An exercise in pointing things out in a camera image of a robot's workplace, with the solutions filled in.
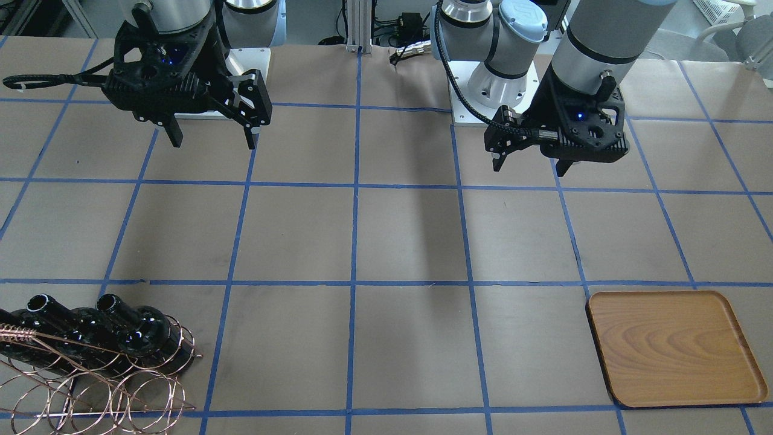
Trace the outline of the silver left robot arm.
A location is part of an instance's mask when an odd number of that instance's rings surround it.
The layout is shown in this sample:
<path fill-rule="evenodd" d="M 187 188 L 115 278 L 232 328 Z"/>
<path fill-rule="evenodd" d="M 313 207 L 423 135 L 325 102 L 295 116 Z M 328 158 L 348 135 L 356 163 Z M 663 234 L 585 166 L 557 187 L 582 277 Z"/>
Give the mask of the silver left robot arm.
<path fill-rule="evenodd" d="M 461 104 L 487 129 L 500 171 L 508 156 L 538 146 L 558 176 L 580 161 L 614 163 L 629 153 L 620 82 L 673 9 L 673 1 L 580 1 L 529 106 L 527 87 L 548 17 L 531 1 L 438 1 L 431 41 Z"/>

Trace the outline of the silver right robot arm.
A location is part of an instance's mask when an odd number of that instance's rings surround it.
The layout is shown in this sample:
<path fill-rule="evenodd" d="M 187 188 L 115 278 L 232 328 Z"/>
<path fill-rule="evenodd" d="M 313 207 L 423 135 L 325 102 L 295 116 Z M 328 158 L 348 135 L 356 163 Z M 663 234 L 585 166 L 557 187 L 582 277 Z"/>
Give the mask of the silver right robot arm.
<path fill-rule="evenodd" d="M 114 67 L 102 91 L 140 122 L 163 127 L 172 146 L 183 134 L 176 116 L 217 111 L 243 127 L 255 149 L 271 123 L 272 102 L 261 69 L 234 66 L 239 49 L 286 41 L 283 1 L 121 1 L 124 23 L 114 39 Z"/>

